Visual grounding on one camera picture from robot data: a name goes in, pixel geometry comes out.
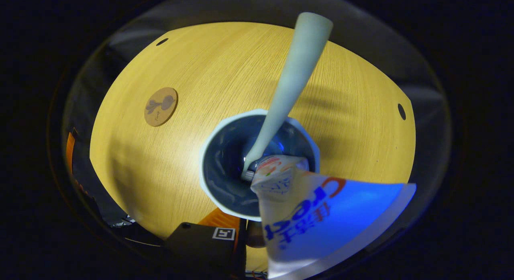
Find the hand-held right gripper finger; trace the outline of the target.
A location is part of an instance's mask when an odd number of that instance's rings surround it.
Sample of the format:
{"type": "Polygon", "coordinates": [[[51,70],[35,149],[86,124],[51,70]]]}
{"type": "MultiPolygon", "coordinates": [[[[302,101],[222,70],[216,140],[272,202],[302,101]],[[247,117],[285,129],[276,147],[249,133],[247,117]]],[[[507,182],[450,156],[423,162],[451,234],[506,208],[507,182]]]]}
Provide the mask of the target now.
{"type": "Polygon", "coordinates": [[[180,223],[162,247],[187,280],[244,280],[246,239],[247,220],[216,208],[198,223],[180,223]]]}

